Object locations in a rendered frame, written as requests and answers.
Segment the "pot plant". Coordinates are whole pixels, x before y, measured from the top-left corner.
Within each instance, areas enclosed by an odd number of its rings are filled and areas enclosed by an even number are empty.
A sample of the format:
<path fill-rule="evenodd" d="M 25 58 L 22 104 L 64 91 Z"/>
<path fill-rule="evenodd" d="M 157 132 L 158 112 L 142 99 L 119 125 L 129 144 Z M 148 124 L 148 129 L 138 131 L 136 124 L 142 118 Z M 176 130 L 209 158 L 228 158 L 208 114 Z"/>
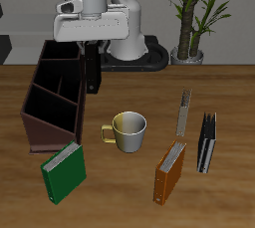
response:
<path fill-rule="evenodd" d="M 181 21 L 178 46 L 170 52 L 172 65 L 201 65 L 204 54 L 198 49 L 203 34 L 213 33 L 210 27 L 217 21 L 229 18 L 224 14 L 228 1 L 212 11 L 216 0 L 178 0 L 176 17 Z"/>

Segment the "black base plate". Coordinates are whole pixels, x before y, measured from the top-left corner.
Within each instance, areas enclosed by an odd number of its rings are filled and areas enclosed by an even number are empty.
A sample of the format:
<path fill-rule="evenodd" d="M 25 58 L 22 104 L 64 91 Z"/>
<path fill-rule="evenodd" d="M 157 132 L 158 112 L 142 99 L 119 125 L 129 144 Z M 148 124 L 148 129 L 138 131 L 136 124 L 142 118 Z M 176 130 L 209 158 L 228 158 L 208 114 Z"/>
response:
<path fill-rule="evenodd" d="M 168 52 L 158 44 L 155 36 L 145 35 L 144 40 L 148 52 L 137 60 L 127 62 L 118 60 L 107 52 L 109 41 L 105 52 L 101 54 L 101 70 L 103 72 L 156 72 L 163 70 L 168 65 Z"/>

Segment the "dark brown desk caddy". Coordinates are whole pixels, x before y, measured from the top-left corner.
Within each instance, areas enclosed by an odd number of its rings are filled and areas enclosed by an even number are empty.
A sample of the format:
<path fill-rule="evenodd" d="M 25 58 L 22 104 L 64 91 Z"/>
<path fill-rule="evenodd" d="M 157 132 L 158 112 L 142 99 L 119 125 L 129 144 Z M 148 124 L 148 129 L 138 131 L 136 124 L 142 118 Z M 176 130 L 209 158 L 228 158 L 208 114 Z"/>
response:
<path fill-rule="evenodd" d="M 32 154 L 81 141 L 85 97 L 85 59 L 78 45 L 47 40 L 21 108 Z"/>

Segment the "green book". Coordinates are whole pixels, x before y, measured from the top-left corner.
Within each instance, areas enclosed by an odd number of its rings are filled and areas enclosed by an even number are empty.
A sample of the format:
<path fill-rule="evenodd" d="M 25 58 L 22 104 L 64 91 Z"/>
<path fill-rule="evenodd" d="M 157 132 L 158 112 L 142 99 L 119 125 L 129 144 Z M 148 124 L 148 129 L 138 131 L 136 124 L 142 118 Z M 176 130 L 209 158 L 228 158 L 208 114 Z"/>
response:
<path fill-rule="evenodd" d="M 41 165 L 49 199 L 59 204 L 87 177 L 83 148 L 73 140 Z"/>

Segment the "orange book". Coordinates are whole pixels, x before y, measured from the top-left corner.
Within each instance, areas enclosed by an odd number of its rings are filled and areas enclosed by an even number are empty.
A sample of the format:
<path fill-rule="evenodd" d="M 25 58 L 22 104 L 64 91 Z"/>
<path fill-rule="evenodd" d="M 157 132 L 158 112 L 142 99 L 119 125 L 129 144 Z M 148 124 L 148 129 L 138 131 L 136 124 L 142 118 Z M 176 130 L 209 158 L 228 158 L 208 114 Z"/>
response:
<path fill-rule="evenodd" d="M 153 201 L 161 206 L 164 205 L 181 176 L 185 148 L 185 143 L 175 140 L 156 166 Z"/>

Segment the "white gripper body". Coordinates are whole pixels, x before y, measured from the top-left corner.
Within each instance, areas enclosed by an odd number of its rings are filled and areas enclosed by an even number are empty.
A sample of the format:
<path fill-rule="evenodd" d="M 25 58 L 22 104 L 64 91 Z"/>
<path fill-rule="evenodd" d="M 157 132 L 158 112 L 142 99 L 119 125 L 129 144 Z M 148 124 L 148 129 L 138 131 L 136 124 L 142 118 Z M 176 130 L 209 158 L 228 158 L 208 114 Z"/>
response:
<path fill-rule="evenodd" d="M 128 7 L 110 4 L 100 19 L 81 19 L 79 14 L 59 14 L 54 20 L 57 42 L 125 39 L 128 36 Z"/>

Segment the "thin grey book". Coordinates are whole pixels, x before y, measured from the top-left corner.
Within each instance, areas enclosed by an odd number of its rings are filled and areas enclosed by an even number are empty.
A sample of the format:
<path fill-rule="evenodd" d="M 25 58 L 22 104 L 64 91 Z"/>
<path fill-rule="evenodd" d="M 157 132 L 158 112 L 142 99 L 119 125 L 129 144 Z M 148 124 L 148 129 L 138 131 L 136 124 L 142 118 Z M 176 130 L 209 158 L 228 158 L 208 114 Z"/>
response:
<path fill-rule="evenodd" d="M 185 127 L 186 127 L 189 103 L 191 98 L 191 92 L 192 90 L 186 90 L 186 89 L 182 90 L 179 112 L 178 112 L 178 120 L 177 120 L 177 126 L 176 126 L 176 134 L 178 136 L 184 136 L 185 134 Z"/>

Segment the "yellow and white mug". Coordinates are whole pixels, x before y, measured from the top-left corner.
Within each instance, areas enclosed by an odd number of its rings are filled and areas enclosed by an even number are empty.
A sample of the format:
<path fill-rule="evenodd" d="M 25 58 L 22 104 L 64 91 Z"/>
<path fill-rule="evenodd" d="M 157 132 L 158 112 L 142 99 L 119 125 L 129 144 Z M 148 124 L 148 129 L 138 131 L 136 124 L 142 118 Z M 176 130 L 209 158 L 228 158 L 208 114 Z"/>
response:
<path fill-rule="evenodd" d="M 146 129 L 146 119 L 135 112 L 123 112 L 117 114 L 110 125 L 101 127 L 101 139 L 104 143 L 114 143 L 119 150 L 125 153 L 134 153 L 142 145 Z M 106 138 L 104 132 L 111 130 L 114 138 Z"/>

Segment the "black and white book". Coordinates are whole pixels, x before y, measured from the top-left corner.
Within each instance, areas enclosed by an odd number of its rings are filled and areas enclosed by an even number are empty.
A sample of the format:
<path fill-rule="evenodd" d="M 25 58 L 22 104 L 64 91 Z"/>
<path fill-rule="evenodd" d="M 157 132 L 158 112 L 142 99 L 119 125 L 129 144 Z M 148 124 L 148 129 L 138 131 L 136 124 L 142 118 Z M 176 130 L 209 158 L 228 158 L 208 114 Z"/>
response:
<path fill-rule="evenodd" d="M 197 171 L 207 173 L 216 142 L 216 114 L 204 114 L 197 150 Z"/>

